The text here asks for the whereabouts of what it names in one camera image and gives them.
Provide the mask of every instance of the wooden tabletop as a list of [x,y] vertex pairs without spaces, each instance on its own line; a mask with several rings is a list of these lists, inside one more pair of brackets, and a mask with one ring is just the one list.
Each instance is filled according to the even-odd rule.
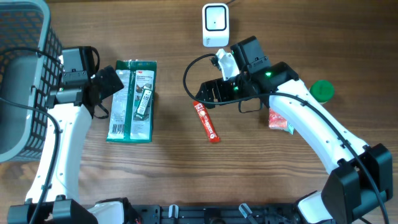
[[[255,205],[294,202],[323,188],[328,174],[317,155],[297,132],[270,130],[268,110],[241,114],[237,104],[209,110],[221,142],[208,142],[182,75],[193,59],[218,50],[201,42],[201,9],[211,1],[60,2],[49,6],[64,46],[96,47],[101,68],[117,60],[157,61],[152,143],[107,143],[109,120],[94,119],[80,166],[81,204],[128,197],[133,204]],[[393,1],[237,0],[229,6],[229,44],[255,35],[272,63],[287,62],[307,86],[331,81],[335,96],[324,107],[396,157],[397,10]],[[188,87],[196,93],[220,76],[209,61],[198,62]],[[111,103],[110,97],[104,105]],[[38,164],[0,165],[0,222],[10,205],[24,202]],[[397,175],[394,161],[396,192]],[[398,199],[386,207],[397,223]],[[383,223],[378,208],[366,218]]]

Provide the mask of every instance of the red candy bar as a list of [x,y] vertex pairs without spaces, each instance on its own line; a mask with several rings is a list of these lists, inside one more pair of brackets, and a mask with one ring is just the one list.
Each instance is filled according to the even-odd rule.
[[197,101],[194,101],[193,105],[198,112],[199,118],[201,120],[201,123],[203,124],[203,127],[207,132],[207,136],[209,137],[210,142],[219,142],[221,139],[216,134],[216,130],[214,129],[213,124],[211,123],[210,116],[207,113],[205,106]]

